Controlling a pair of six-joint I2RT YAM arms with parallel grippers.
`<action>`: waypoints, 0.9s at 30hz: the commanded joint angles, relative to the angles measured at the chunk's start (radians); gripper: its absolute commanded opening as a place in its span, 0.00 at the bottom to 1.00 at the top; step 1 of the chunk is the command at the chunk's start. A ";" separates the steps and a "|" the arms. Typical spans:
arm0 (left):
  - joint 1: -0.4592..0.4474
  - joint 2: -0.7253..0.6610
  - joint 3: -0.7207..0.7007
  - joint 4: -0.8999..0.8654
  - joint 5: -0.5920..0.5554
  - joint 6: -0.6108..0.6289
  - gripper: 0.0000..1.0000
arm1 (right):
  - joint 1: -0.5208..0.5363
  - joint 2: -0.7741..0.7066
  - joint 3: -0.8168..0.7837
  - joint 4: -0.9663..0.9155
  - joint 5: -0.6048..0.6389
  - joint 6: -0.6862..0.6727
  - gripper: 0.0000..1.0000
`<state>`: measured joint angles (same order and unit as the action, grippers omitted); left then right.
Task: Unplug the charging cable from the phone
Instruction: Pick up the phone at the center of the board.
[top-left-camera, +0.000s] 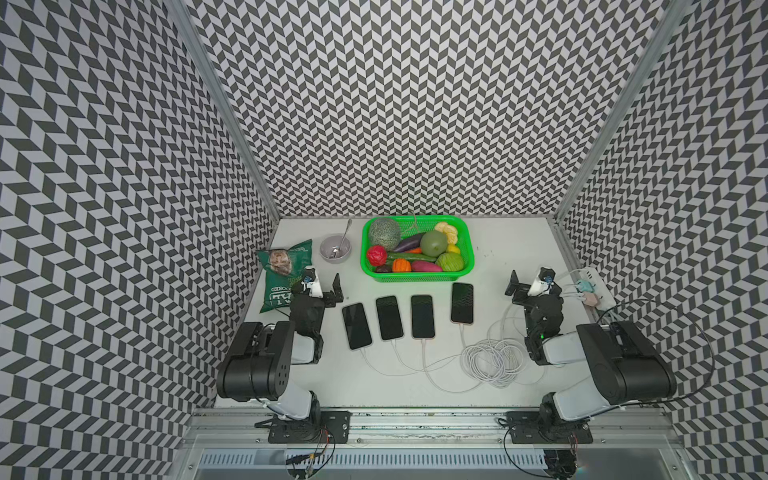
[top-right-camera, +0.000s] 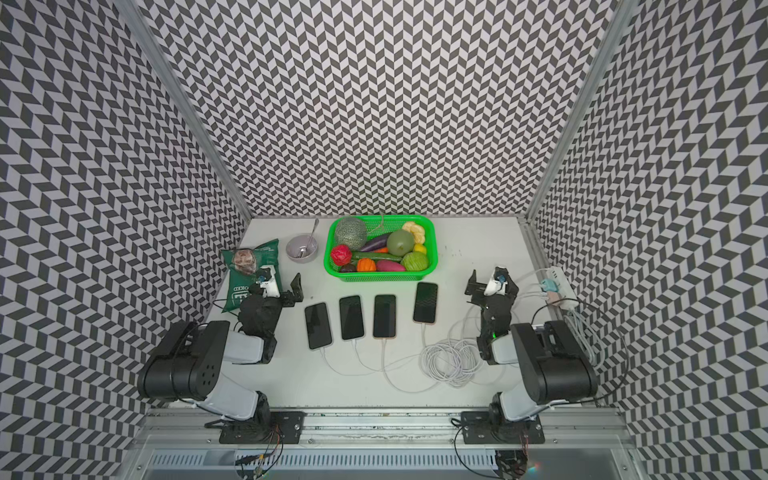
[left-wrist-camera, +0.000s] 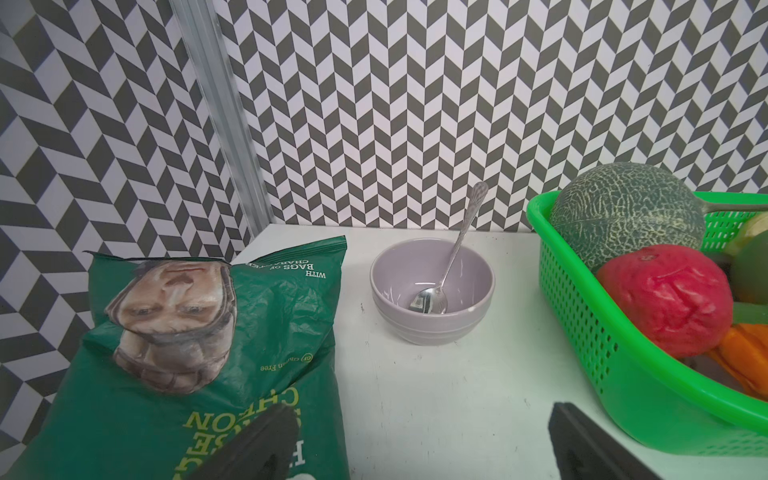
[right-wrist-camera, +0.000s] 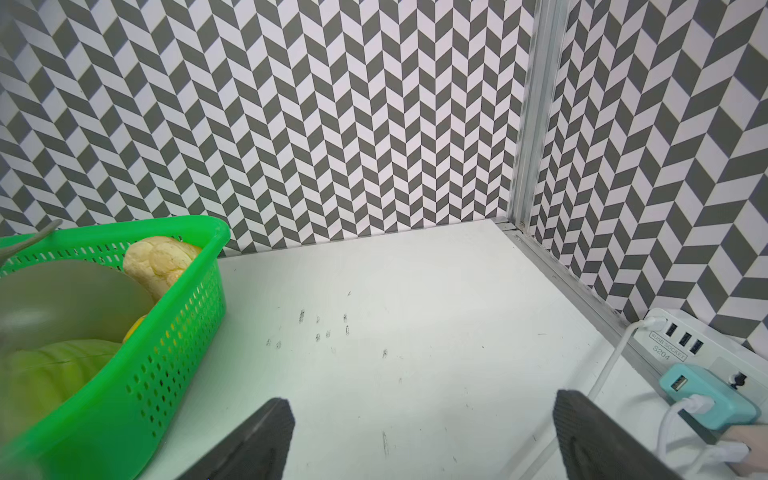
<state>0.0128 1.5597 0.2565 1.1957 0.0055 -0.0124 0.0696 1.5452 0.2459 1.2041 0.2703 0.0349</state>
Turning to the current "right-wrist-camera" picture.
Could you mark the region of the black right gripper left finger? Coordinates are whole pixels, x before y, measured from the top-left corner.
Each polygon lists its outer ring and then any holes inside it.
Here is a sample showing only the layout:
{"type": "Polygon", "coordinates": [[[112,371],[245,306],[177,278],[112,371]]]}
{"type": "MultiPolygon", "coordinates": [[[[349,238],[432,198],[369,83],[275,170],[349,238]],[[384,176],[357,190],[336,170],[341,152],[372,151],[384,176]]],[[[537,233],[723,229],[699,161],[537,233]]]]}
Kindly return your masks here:
{"type": "Polygon", "coordinates": [[[178,479],[281,479],[294,428],[289,401],[272,398],[178,479]]]}

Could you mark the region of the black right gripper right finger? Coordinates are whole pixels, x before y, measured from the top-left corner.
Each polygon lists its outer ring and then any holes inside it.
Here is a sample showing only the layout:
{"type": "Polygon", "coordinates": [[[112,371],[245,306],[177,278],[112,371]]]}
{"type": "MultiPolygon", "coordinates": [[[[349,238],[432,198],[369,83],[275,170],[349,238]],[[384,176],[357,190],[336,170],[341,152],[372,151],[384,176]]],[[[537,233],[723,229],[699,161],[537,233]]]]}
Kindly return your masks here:
{"type": "Polygon", "coordinates": [[[567,477],[577,480],[678,479],[577,390],[559,390],[552,418],[567,477]]]}

